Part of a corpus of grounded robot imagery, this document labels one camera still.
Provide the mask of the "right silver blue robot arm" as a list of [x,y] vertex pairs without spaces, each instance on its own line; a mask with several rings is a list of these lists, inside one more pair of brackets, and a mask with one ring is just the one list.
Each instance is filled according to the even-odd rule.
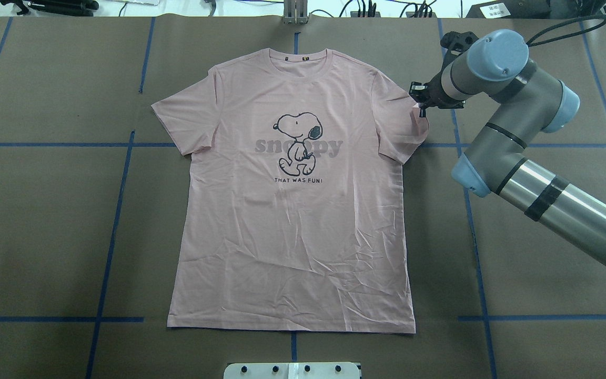
[[419,115],[462,108],[482,93],[498,103],[461,153],[453,179],[478,197],[497,194],[606,267],[606,204],[524,155],[537,134],[557,132],[574,118],[579,96],[542,70],[511,29],[481,38],[448,32],[440,44],[446,50],[440,72],[409,89]]

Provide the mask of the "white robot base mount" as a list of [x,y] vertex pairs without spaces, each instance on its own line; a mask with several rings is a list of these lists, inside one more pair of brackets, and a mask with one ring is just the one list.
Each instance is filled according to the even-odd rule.
[[229,364],[224,378],[363,378],[354,362],[271,362]]

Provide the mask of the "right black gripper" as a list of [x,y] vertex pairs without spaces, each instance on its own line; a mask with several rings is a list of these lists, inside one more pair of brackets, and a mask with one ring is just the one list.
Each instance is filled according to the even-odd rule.
[[442,82],[443,75],[443,72],[439,72],[428,83],[411,82],[409,95],[414,101],[418,101],[420,118],[427,117],[427,108],[429,107],[439,109],[464,108],[465,100],[457,100],[445,92]]

